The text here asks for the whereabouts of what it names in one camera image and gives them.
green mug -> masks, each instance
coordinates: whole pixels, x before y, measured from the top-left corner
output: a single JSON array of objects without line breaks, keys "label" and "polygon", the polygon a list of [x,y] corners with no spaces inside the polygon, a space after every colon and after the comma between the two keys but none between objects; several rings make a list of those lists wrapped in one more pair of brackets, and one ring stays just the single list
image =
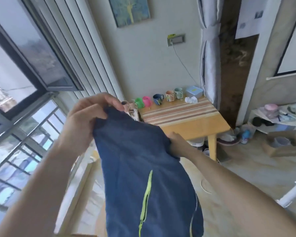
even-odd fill
[{"label": "green mug", "polygon": [[135,103],[136,103],[138,109],[145,107],[145,104],[144,104],[142,98],[136,98]]}]

curtain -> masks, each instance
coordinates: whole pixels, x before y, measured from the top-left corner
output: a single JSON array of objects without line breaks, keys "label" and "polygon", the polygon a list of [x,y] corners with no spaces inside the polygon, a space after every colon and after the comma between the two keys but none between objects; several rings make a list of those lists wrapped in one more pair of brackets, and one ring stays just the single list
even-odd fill
[{"label": "curtain", "polygon": [[33,4],[84,88],[68,94],[77,100],[108,92],[124,100],[87,0],[34,0]]},{"label": "curtain", "polygon": [[224,0],[197,0],[202,29],[200,86],[205,96],[219,109],[221,100],[221,67],[219,31]]}]

light blue curtain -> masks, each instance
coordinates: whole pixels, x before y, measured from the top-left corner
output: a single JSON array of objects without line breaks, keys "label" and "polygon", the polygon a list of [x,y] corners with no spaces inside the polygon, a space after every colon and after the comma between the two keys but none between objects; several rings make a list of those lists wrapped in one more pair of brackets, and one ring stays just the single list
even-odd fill
[{"label": "light blue curtain", "polygon": [[200,86],[217,109],[221,100],[219,31],[224,0],[197,0],[202,29]]}]

framed picture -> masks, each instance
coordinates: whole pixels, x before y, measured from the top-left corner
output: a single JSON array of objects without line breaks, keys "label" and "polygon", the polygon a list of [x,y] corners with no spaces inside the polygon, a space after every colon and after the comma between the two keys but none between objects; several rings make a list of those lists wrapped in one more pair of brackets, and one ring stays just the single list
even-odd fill
[{"label": "framed picture", "polygon": [[117,27],[150,18],[147,0],[109,0]]}]

cardboard box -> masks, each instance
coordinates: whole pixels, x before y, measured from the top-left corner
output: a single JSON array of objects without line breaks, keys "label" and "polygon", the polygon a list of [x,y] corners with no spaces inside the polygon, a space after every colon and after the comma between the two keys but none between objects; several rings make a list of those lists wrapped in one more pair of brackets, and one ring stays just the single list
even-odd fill
[{"label": "cardboard box", "polygon": [[[271,145],[274,142],[274,138],[278,136],[290,139],[292,144],[289,146],[281,146],[277,148],[272,147]],[[263,141],[262,148],[264,152],[270,157],[296,156],[296,131],[270,132]]]}]

